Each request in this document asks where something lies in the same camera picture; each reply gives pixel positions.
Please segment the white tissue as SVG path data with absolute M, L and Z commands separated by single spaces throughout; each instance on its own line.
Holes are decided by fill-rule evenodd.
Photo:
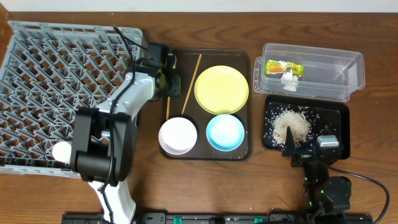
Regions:
M 284 84 L 283 89 L 292 92 L 297 91 L 298 79 L 299 78 L 293 74 L 293 70 L 284 73 L 280 78 L 282 84 Z

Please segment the yellow snack wrapper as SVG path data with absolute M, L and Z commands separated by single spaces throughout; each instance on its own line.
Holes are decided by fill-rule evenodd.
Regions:
M 265 74 L 287 73 L 301 76 L 304 74 L 304 66 L 293 62 L 268 60 L 265 65 Z

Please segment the yellow round plate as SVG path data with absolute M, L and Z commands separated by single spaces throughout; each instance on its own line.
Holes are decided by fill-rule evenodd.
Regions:
M 249 85 L 237 69 L 217 65 L 201 72 L 194 95 L 197 103 L 211 114 L 233 114 L 246 104 Z

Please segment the rice pile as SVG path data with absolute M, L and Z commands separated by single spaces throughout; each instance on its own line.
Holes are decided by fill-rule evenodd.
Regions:
M 287 139 L 287 128 L 296 146 L 309 143 L 314 138 L 315 122 L 320 115 L 307 106 L 271 106 L 266 111 L 263 143 L 269 149 L 281 150 Z

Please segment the light blue round bowl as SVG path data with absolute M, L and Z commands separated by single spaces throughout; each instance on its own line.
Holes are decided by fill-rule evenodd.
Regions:
M 245 133 L 242 122 L 231 114 L 215 116 L 206 127 L 208 142 L 221 152 L 237 149 L 243 143 Z

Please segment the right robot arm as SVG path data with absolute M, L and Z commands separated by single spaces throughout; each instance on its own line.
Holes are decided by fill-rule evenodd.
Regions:
M 282 155 L 291 158 L 292 167 L 303 167 L 305 196 L 310 210 L 307 223 L 348 223 L 345 211 L 350 208 L 351 181 L 343 176 L 330 176 L 330 166 L 341 158 L 336 136 L 317 137 L 311 149 L 298 149 L 290 127 L 286 130 Z

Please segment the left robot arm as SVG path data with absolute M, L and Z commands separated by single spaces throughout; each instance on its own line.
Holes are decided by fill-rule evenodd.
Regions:
M 153 98 L 178 96 L 180 77 L 169 46 L 150 42 L 107 100 L 76 112 L 69 165 L 96 190 L 109 223 L 132 223 L 136 211 L 127 182 L 141 108 Z

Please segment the white paper cup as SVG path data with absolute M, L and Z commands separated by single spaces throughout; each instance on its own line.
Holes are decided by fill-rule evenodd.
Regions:
M 71 141 L 60 141 L 53 146 L 52 156 L 56 161 L 69 164 L 72 153 Z

